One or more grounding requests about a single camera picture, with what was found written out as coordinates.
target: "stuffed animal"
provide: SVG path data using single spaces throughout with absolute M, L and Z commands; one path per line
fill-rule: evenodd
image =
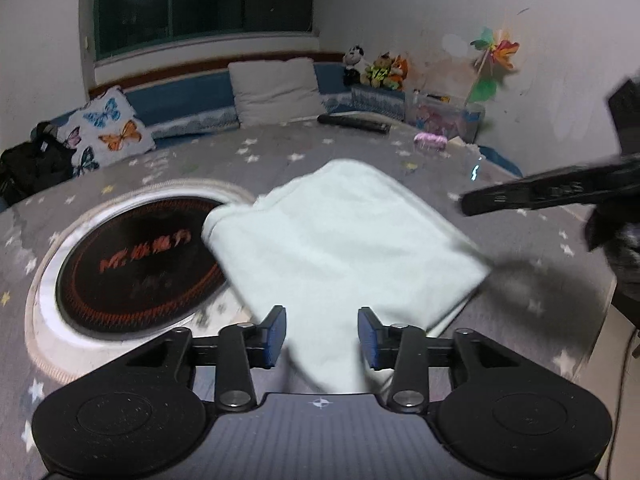
M 402 90 L 402 82 L 409 72 L 409 64 L 404 57 L 398 56 L 391 65 L 391 73 L 382 81 L 382 86 L 389 90 Z
M 343 84 L 350 86 L 359 83 L 360 75 L 364 72 L 367 65 L 364 61 L 364 50 L 362 47 L 359 45 L 351 47 L 342 58 L 342 62 L 344 63 Z
M 363 85 L 380 88 L 385 77 L 391 73 L 392 63 L 389 53 L 383 54 L 373 62 L 373 65 L 367 66 L 364 74 L 360 75 L 360 82 Z

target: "pillow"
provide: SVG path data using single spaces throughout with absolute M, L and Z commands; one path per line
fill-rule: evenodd
M 229 63 L 229 75 L 243 127 L 326 113 L 308 57 Z
M 118 87 L 71 114 L 58 129 L 58 140 L 76 150 L 71 158 L 74 176 L 154 149 L 151 134 L 135 115 Z

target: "butterfly print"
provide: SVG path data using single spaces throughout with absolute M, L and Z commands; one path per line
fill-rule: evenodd
M 118 111 L 118 104 L 115 97 L 112 97 L 104 105 L 104 111 L 102 113 L 89 112 L 82 114 L 82 116 L 93 123 L 96 128 L 104 128 L 107 125 L 107 120 L 117 121 L 120 118 L 120 112 Z
M 82 158 L 80 159 L 80 165 L 74 168 L 74 177 L 84 175 L 87 171 L 95 171 L 100 168 L 95 160 L 94 149 L 89 146 L 84 152 L 82 152 Z
M 136 128 L 136 123 L 133 121 L 127 121 L 124 125 L 122 133 L 119 135 L 99 135 L 98 139 L 104 142 L 110 152 L 119 152 L 122 149 L 122 145 L 127 142 L 140 142 L 142 140 L 142 134 Z
M 63 142 L 63 144 L 67 148 L 75 148 L 78 144 L 80 144 L 81 140 L 82 140 L 82 137 L 80 137 L 80 126 L 76 126 L 74 130 L 66 138 L 65 142 Z

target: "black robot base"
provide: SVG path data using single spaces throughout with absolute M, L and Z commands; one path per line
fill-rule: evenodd
M 176 328 L 53 392 L 33 437 L 50 480 L 593 479 L 611 435 L 589 392 L 485 336 L 427 338 L 358 312 L 371 394 L 255 397 L 250 368 L 276 364 L 286 313 L 192 338 Z M 192 391 L 216 366 L 213 402 Z M 429 402 L 430 367 L 452 392 Z

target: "cable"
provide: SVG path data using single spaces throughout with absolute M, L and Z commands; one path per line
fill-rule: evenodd
M 620 385 L 618 386 L 618 404 L 616 405 L 616 413 L 615 413 L 615 421 L 613 427 L 613 436 L 611 437 L 611 443 L 609 444 L 609 456 L 607 457 L 607 466 L 605 468 L 605 478 L 606 480 L 611 480 L 611 465 L 613 464 L 613 453 L 616 449 L 616 438 L 618 437 L 618 430 L 620 428 L 620 408 L 622 406 L 622 397 L 625 392 L 625 375 L 626 368 L 629 364 L 629 357 L 631 354 L 631 347 L 634 343 L 634 339 L 636 338 L 637 329 L 633 329 L 631 331 L 631 337 L 629 341 L 626 343 L 625 347 L 625 359 L 622 363 L 622 373 L 620 374 Z

